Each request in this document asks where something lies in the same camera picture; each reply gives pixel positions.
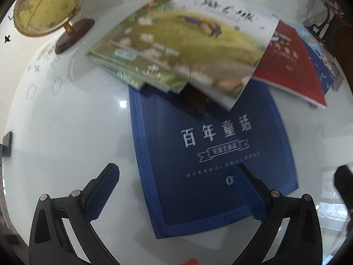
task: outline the red object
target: red object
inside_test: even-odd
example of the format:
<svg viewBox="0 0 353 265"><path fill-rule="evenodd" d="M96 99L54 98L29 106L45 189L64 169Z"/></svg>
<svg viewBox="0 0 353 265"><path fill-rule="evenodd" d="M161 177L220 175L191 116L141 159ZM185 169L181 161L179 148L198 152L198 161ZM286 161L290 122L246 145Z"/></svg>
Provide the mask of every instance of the red object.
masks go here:
<svg viewBox="0 0 353 265"><path fill-rule="evenodd" d="M191 258L188 261L181 263L179 265L200 265L200 262L197 259Z"/></svg>
<svg viewBox="0 0 353 265"><path fill-rule="evenodd" d="M321 107L326 101L317 73L297 31L280 21L253 77Z"/></svg>

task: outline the blue gripper pad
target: blue gripper pad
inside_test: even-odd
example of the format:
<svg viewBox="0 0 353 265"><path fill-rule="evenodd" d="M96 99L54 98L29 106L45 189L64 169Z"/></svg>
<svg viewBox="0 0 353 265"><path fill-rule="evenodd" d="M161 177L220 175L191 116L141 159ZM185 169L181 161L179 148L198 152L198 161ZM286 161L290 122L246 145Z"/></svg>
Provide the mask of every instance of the blue gripper pad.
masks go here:
<svg viewBox="0 0 353 265"><path fill-rule="evenodd" d="M233 167L233 180L253 218L264 222L267 218L266 203L238 165Z"/></svg>
<svg viewBox="0 0 353 265"><path fill-rule="evenodd" d="M101 214L109 196L112 194L120 177L119 167L115 164L109 164L111 168L105 173L101 181L96 185L91 195L88 197L85 205L86 220L91 222L96 220Z"/></svg>

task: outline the dark blue book cover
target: dark blue book cover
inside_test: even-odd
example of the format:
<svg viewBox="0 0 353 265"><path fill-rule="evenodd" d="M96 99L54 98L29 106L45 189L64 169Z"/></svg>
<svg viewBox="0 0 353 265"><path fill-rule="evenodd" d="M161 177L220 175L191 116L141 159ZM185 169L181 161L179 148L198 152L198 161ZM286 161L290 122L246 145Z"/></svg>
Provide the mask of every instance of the dark blue book cover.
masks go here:
<svg viewBox="0 0 353 265"><path fill-rule="evenodd" d="M326 94L328 92L328 90L330 89L330 87L333 85L335 78L333 77L331 71L325 66L323 61L318 56L320 53L315 52L304 41L303 41L303 43L305 45L306 50L308 51L308 54L310 56L310 61L311 61L312 65L317 73L318 78L319 78L319 81L320 81L320 84L322 87L322 91L324 92L324 94Z"/></svg>
<svg viewBox="0 0 353 265"><path fill-rule="evenodd" d="M251 80L230 112L216 103L196 111L183 94L148 85L141 92L130 88L130 109L142 188L158 239L250 216L233 182L233 164L245 164L283 195L298 188L285 128L261 82Z"/></svg>

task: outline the table surface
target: table surface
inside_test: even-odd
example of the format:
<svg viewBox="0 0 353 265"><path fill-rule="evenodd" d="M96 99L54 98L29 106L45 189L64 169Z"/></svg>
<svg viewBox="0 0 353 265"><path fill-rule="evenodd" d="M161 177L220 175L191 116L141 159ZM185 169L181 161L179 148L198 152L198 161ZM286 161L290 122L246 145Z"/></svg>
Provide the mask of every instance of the table surface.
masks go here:
<svg viewBox="0 0 353 265"><path fill-rule="evenodd" d="M34 55L6 126L6 132L14 133L12 156L3 160L8 213L28 243L41 194L68 196L112 162L120 168L120 181L92 226L120 263L179 264L193 257L202 265L231 264L259 227L252 217L192 236L155 238L137 169L128 86L85 57L106 32L147 1L123 3L96 14L94 28L60 56L52 47L61 32ZM308 193L317 208L321 203L342 204L332 177L339 165L353 164L353 97L348 83L327 93L324 110L281 90L271 88L271 94L297 169L299 189L290 196ZM330 214L320 218L324 259L345 238L345 222L329 218ZM76 252L86 259L69 222L64 223ZM284 221L268 257L275 254L285 225Z"/></svg>

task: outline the wooden globe base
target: wooden globe base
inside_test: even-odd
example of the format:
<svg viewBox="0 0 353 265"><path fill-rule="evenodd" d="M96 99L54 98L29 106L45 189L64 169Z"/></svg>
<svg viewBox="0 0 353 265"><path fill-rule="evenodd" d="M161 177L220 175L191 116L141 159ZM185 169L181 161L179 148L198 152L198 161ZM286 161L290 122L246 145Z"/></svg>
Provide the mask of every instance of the wooden globe base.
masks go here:
<svg viewBox="0 0 353 265"><path fill-rule="evenodd" d="M93 27L94 23L93 19L82 19L72 26L69 22L64 24L66 32L56 42L55 53L60 54L72 47L87 34L87 32Z"/></svg>

